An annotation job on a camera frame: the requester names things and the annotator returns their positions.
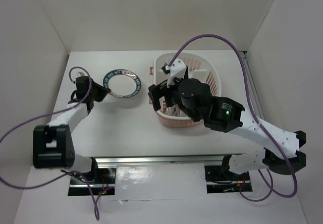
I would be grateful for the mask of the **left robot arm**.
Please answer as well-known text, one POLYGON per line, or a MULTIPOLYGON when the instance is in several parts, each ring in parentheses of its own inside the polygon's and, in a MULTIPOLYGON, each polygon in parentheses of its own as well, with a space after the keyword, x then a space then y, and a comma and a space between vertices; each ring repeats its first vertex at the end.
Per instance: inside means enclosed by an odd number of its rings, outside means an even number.
POLYGON ((33 166, 36 169, 63 168, 88 183, 99 179, 97 161, 93 157, 77 155, 72 132, 94 107, 112 91, 80 76, 75 79, 76 89, 71 93, 67 108, 47 125, 36 126, 33 130, 33 166))

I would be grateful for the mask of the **plate with red characters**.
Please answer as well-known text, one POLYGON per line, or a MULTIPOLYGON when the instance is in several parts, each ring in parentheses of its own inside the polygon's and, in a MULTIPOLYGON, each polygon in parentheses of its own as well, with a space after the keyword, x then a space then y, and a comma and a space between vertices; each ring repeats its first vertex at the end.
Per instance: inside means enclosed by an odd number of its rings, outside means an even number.
POLYGON ((180 117, 180 112, 180 109, 176 105, 170 107, 171 116, 180 117))

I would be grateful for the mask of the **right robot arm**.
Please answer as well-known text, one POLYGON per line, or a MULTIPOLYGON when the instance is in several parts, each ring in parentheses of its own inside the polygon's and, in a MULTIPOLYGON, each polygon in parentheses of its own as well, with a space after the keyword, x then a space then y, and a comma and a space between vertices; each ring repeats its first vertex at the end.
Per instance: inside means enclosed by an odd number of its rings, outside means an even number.
POLYGON ((288 132, 255 120, 242 104, 212 96, 210 86, 197 79, 176 79, 171 86, 163 81, 158 90, 158 97, 152 100, 164 97, 167 106, 177 106, 192 121, 203 121, 211 130, 237 135, 262 147, 253 153, 225 156, 220 168, 224 179, 257 169, 290 175, 306 167, 306 154, 299 150, 306 142, 304 132, 288 132))

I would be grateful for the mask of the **plate with green rim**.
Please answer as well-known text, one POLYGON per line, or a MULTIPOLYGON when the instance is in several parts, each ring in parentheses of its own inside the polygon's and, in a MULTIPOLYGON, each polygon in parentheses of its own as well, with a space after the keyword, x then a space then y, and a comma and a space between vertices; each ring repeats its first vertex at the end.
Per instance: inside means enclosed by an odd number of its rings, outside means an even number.
POLYGON ((107 73, 103 78, 103 86, 110 89, 110 95, 116 98, 132 98, 141 88, 140 78, 132 71, 115 69, 107 73))

